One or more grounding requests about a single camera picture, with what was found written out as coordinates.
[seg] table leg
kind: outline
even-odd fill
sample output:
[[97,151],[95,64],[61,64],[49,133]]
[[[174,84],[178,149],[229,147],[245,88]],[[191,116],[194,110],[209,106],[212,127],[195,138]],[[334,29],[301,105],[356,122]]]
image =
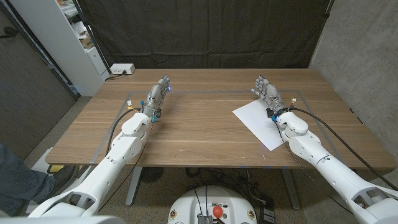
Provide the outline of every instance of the table leg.
[[127,206],[131,206],[134,203],[134,198],[136,197],[136,192],[139,186],[139,179],[141,177],[141,170],[142,167],[136,166],[136,168],[134,168],[134,171],[132,172],[129,192],[127,193],[126,198]]
[[282,177],[285,181],[287,193],[290,198],[290,203],[294,210],[300,210],[299,196],[297,195],[296,185],[294,183],[292,171],[290,169],[281,169]]

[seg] wall outlet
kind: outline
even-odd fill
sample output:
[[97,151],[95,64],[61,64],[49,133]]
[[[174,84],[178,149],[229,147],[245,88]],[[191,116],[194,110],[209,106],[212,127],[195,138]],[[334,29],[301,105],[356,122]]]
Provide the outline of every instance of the wall outlet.
[[114,63],[111,66],[111,72],[113,75],[122,74],[123,71],[126,71],[126,74],[132,74],[135,69],[136,68],[133,63]]

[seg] black curtain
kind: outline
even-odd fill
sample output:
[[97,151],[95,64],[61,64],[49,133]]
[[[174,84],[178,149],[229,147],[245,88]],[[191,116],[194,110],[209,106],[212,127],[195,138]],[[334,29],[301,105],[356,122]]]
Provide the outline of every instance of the black curtain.
[[110,65],[307,68],[329,0],[78,2]]

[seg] wooden table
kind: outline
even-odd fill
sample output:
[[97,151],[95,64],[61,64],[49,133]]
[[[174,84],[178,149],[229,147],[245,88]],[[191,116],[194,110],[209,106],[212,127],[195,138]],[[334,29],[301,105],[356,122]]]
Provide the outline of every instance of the wooden table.
[[[392,156],[350,111],[316,70],[308,69],[173,69],[136,70],[107,81],[86,105],[46,157],[49,164],[97,164],[105,156],[109,129],[127,110],[146,99],[152,86],[167,74],[172,91],[166,96],[162,117],[156,121],[149,142],[134,169],[126,204],[132,204],[143,166],[282,168],[294,209],[299,209],[290,169],[299,168],[281,145],[272,152],[232,113],[257,99],[250,92],[259,75],[281,92],[285,104],[314,113],[329,124],[365,161],[377,169],[396,166]],[[322,145],[347,166],[365,166],[329,130],[301,112]],[[115,135],[120,132],[122,119]],[[304,167],[309,163],[299,159]]]

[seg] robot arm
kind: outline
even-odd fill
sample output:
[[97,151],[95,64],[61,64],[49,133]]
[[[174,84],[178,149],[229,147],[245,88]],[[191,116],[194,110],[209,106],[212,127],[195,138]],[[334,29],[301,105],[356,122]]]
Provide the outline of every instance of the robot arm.
[[154,85],[144,103],[143,113],[136,113],[122,125],[109,153],[78,187],[46,200],[29,218],[95,215],[123,166],[140,153],[142,141],[147,139],[147,127],[160,115],[160,107],[170,90],[169,82],[165,75]]
[[314,166],[345,200],[360,223],[395,223],[398,220],[398,192],[369,183],[332,156],[308,124],[283,105],[274,85],[262,78],[253,90],[270,107],[273,120],[283,129],[284,141],[292,152]]

